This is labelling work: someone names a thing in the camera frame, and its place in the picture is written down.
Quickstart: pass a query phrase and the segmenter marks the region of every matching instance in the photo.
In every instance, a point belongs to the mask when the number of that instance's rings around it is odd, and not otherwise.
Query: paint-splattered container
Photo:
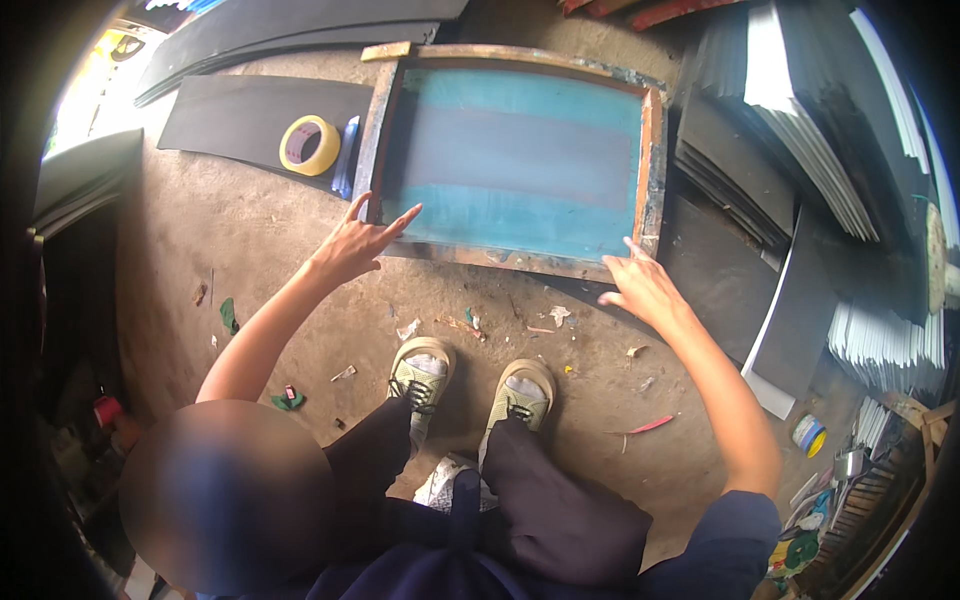
[[[806,452],[806,458],[813,458],[826,439],[827,428],[813,415],[804,415],[793,430],[793,443]]]

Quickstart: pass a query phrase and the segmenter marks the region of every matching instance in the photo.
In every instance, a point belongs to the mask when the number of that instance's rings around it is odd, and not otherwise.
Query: dark blue shirt
[[[391,548],[370,564],[335,564],[319,577],[269,593],[242,596],[290,600],[473,600],[608,598],[747,600],[767,570],[780,518],[765,495],[727,492],[707,508],[685,552],[636,576],[630,589],[580,588],[509,570],[477,552],[414,544]],[[197,594],[200,600],[223,598]]]

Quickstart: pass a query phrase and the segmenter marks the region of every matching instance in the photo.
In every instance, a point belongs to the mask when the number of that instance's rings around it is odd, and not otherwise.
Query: yellow packing tape
[[[303,146],[316,134],[320,135],[317,149],[310,156],[304,156]],[[340,134],[337,128],[312,114],[294,121],[280,140],[280,164],[301,175],[319,175],[330,168],[338,154]]]

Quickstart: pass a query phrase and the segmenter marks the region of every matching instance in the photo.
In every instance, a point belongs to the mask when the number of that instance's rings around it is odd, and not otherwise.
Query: forearm
[[[335,287],[324,264],[308,260],[237,332],[207,374],[197,401],[256,402],[287,342]]]
[[[763,408],[688,307],[670,330],[661,332],[693,379],[727,467],[724,492],[743,490],[774,498],[782,459]]]

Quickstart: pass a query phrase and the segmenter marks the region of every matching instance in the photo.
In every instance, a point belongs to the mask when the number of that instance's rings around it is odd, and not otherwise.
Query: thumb
[[[627,300],[623,298],[622,294],[617,294],[616,292],[604,292],[600,295],[600,298],[597,299],[597,304],[602,306],[613,304],[623,309],[627,308]]]

